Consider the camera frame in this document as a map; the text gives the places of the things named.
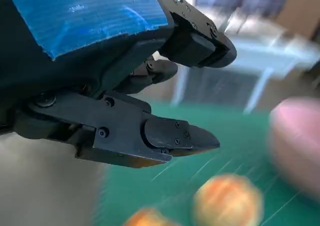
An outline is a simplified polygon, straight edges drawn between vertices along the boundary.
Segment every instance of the bolt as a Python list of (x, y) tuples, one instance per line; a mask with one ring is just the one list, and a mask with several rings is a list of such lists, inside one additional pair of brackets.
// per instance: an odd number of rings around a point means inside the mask
[(103, 137), (103, 138), (106, 138), (106, 137), (108, 137), (109, 136), (109, 131), (108, 131), (108, 129), (106, 129), (106, 128), (100, 128), (99, 130), (98, 130), (98, 135), (100, 136), (100, 137)]
[(51, 93), (41, 93), (33, 102), (38, 107), (51, 107), (56, 102), (56, 96)]
[(188, 131), (184, 131), (184, 136), (185, 137), (189, 137), (189, 132)]
[(180, 145), (180, 139), (176, 138), (176, 139), (174, 140), (174, 143), (175, 143), (176, 145)]

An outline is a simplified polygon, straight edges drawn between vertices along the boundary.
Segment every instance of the wall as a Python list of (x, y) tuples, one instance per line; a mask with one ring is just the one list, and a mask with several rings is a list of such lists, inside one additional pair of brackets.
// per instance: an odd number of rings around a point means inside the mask
[(318, 27), (320, 0), (286, 0), (283, 11), (276, 22), (307, 38), (311, 38)]

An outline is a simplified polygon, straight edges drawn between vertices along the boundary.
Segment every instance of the screw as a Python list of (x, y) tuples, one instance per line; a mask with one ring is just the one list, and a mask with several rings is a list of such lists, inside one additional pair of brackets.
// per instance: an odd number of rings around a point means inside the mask
[(33, 102), (38, 107), (51, 107), (56, 102), (56, 96), (51, 93), (41, 93)]
[(185, 137), (189, 137), (188, 131), (184, 131), (184, 136), (185, 136)]
[(216, 30), (214, 29), (214, 27), (211, 26), (211, 25), (209, 25), (209, 26), (210, 26), (210, 34), (211, 34), (211, 36), (212, 36), (212, 37), (217, 37), (217, 36), (216, 36)]
[(150, 63), (150, 64), (149, 64), (149, 63), (147, 63), (147, 64), (146, 64), (146, 66), (147, 66), (151, 71), (153, 71), (153, 66), (152, 66), (152, 64), (151, 64), (151, 63)]
[(104, 99), (105, 105), (108, 107), (113, 107), (115, 105), (115, 101), (111, 97), (107, 97)]
[(102, 128), (100, 128), (100, 129), (98, 130), (98, 135), (99, 135), (100, 137), (106, 138), (106, 137), (109, 136), (109, 131), (108, 131), (107, 128), (102, 127)]
[(180, 145), (180, 139), (176, 138), (176, 139), (174, 140), (174, 143), (175, 143), (176, 145)]

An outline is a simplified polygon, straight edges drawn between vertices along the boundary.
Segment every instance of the black robotic finger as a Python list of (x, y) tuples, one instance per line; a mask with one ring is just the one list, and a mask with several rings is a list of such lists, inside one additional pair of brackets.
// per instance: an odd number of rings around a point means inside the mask
[(147, 58), (131, 72), (114, 90), (124, 94), (136, 94), (144, 88), (171, 79), (178, 71), (176, 63)]

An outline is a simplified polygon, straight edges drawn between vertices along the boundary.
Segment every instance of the black metal bracket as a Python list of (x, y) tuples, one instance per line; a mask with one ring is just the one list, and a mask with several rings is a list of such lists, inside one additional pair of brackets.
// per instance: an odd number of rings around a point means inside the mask
[(148, 103), (115, 92), (100, 100), (66, 91), (43, 94), (17, 112), (14, 130), (27, 138), (72, 144), (80, 159), (129, 167), (219, 147), (211, 133), (156, 117)]

